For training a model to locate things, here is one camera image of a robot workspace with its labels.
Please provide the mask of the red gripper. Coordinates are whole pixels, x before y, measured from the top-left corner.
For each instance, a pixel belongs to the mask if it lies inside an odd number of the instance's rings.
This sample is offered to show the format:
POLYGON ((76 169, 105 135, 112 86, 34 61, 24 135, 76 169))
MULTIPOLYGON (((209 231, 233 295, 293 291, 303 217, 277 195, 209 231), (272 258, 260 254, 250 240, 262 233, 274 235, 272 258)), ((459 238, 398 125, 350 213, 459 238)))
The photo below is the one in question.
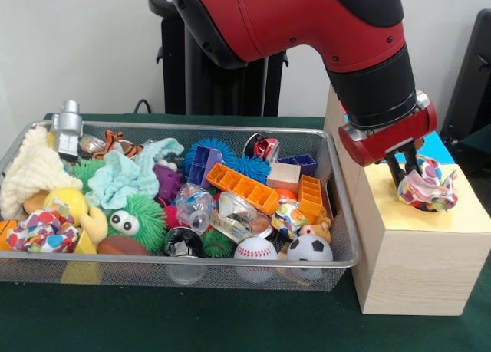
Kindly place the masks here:
POLYGON ((406 174, 420 174, 415 142, 435 131, 437 112, 430 98, 417 98, 415 111, 396 123, 375 130, 359 130, 346 123, 338 128, 343 147, 360 166, 369 166, 385 158, 396 188, 406 174), (395 150, 405 157, 405 170, 400 167, 395 150))

